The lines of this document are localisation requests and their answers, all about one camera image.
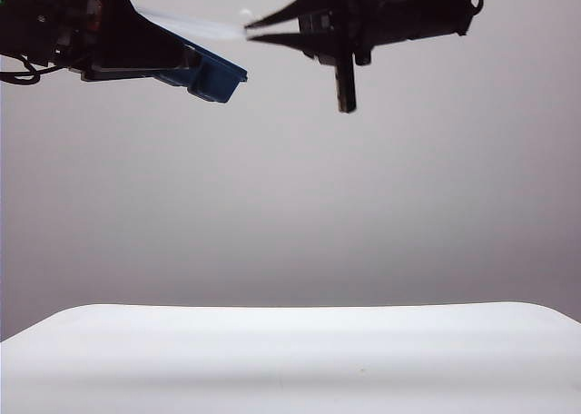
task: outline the white backdrop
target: white backdrop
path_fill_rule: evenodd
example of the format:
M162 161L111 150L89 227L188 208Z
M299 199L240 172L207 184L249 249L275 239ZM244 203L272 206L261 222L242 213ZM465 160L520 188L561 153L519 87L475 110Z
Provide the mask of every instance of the white backdrop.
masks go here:
M133 1L241 25L290 0ZM350 116L331 69L244 41L200 41L249 70L227 105L67 72L3 86L4 337L100 302L581 319L580 15L487 0L467 37L376 49Z

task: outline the gray wall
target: gray wall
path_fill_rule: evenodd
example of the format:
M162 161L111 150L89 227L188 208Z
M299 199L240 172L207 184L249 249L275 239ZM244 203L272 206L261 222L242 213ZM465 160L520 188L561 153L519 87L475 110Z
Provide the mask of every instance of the gray wall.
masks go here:
M133 0L242 23L290 0ZM5 85L4 337L96 302L532 301L581 319L579 0L487 0L465 38L377 49L359 110L299 53L228 105L71 73Z

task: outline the black mechanical part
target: black mechanical part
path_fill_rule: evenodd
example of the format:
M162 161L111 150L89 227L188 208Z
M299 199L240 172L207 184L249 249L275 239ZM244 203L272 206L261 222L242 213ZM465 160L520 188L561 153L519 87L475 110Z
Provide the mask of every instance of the black mechanical part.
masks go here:
M339 108L356 109L353 59L371 63L377 45L440 35L465 35L484 0L296 0L279 12L247 25L258 28L294 18L297 34L265 34L250 40L301 50L335 66Z
M0 0L0 54L27 69L0 73L12 84L66 67L85 81L153 77L225 103L247 79L244 69L139 15L130 0Z

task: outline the white table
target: white table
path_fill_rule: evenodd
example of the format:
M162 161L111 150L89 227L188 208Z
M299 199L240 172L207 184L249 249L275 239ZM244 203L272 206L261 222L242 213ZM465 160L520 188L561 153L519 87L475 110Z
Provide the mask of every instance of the white table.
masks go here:
M539 306L95 305L2 344L3 414L581 413L581 325Z

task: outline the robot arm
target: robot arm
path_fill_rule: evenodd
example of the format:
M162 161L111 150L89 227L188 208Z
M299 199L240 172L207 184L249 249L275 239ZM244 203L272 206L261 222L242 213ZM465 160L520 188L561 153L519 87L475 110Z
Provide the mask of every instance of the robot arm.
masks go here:
M69 68L85 81L152 77L225 103L247 79L239 66L139 15L130 0L0 0L0 32L0 54L28 69L0 73L13 84Z
M247 25L258 28L294 18L297 34L265 34L250 40L298 49L321 64L335 66L341 112L356 108L353 57L371 64L376 45L439 35L465 35L484 1L477 0L296 0L279 12Z

